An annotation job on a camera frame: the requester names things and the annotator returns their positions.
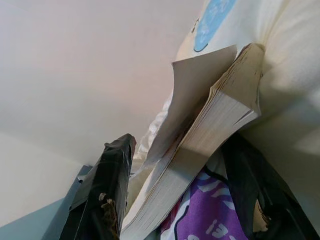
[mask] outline cream fabric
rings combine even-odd
[[[231,0],[212,1],[223,4]],[[210,1],[204,4],[200,20],[208,3]],[[262,151],[287,181],[320,234],[319,24],[318,0],[237,0],[200,52],[194,51],[197,21],[182,43],[177,60],[233,44],[237,45],[238,51],[251,42],[265,47],[259,87],[262,118],[242,134]],[[135,158],[139,159],[136,166],[143,163],[157,129],[167,115],[170,100],[144,137],[136,155],[139,158]]]

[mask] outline book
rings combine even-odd
[[[157,228],[219,146],[261,114],[258,86],[263,56],[258,45],[249,44],[210,87],[183,139],[169,148],[167,159],[162,158],[148,176],[123,220],[121,240],[143,240]]]
[[[166,112],[163,112],[165,117],[161,116],[164,120],[145,153],[143,165],[130,178],[126,214],[133,206],[139,190],[155,164],[174,144],[180,132],[188,129],[188,125],[195,120],[199,109],[201,110],[209,96],[210,87],[228,70],[236,54],[237,48],[232,45],[172,64],[174,87],[171,103]]]

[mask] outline light blue wall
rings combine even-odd
[[[41,240],[63,199],[0,227],[0,240]]]

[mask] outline wall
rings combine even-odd
[[[0,227],[65,197],[82,165],[0,133]]]
[[[1,0],[0,132],[82,164],[140,140],[202,0]]]

